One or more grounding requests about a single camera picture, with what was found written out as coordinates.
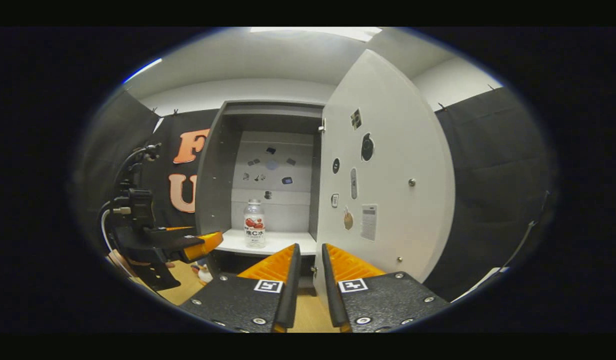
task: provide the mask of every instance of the orange letter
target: orange letter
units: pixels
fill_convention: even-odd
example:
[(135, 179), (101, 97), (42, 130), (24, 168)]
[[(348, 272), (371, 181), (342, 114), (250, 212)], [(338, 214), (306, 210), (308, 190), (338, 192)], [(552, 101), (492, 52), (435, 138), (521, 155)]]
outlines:
[(182, 196), (184, 182), (186, 181), (186, 175), (182, 175), (180, 173), (173, 173), (168, 176), (168, 180), (170, 180), (170, 202), (173, 207), (183, 213), (194, 213), (195, 212), (195, 193), (197, 191), (197, 176), (192, 175), (190, 177), (190, 182), (192, 183), (192, 201), (185, 202)]
[(209, 132), (210, 129), (204, 129), (181, 134), (179, 153), (172, 162), (174, 164), (183, 164), (193, 161), (197, 156), (192, 153), (192, 150), (194, 149), (198, 153), (204, 148)]

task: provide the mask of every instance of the screw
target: screw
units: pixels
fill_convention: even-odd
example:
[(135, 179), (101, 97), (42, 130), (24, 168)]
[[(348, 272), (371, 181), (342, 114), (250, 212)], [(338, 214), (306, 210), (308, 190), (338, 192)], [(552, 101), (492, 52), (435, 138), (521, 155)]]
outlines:
[(368, 324), (370, 322), (370, 317), (359, 317), (358, 319), (356, 319), (356, 323), (359, 325), (365, 325)]

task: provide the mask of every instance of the open cabinet door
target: open cabinet door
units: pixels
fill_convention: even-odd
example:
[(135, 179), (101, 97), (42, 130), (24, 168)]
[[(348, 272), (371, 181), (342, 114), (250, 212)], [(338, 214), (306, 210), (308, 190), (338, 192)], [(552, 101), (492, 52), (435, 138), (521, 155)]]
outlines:
[(327, 304), (324, 243), (423, 283), (446, 245), (455, 207), (452, 158), (434, 112), (408, 77), (366, 50), (323, 118), (318, 296)]

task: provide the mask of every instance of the ceiling light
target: ceiling light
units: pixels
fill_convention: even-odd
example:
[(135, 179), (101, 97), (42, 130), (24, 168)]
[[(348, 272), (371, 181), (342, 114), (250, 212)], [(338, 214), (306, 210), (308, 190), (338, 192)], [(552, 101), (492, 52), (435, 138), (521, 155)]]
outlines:
[(124, 83), (124, 84), (126, 84), (127, 82), (129, 82), (129, 81), (130, 81), (130, 79), (132, 79), (132, 78), (134, 78), (135, 76), (137, 76), (137, 75), (139, 75), (139, 74), (143, 73), (144, 71), (146, 71), (146, 70), (148, 70), (148, 69), (152, 68), (153, 66), (155, 66), (155, 65), (159, 64), (160, 62), (162, 62), (162, 59), (157, 59), (157, 60), (155, 60), (155, 61), (151, 62), (150, 64), (147, 64), (147, 65), (146, 65), (146, 66), (144, 66), (141, 70), (139, 70), (139, 71), (135, 72), (135, 73), (134, 73), (134, 75), (132, 75), (132, 76), (128, 77), (128, 80), (125, 80), (123, 83)]
[(367, 43), (381, 32), (379, 27), (251, 27), (251, 33), (260, 32), (315, 32), (339, 35)]

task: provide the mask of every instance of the water bottle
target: water bottle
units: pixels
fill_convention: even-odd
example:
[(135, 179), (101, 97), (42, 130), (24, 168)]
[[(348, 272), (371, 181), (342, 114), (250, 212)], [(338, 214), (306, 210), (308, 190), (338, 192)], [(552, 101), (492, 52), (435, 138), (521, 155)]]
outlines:
[(255, 198), (248, 201), (248, 206), (243, 210), (243, 230), (246, 235), (248, 248), (263, 248), (266, 245), (264, 226), (264, 210), (262, 202)]

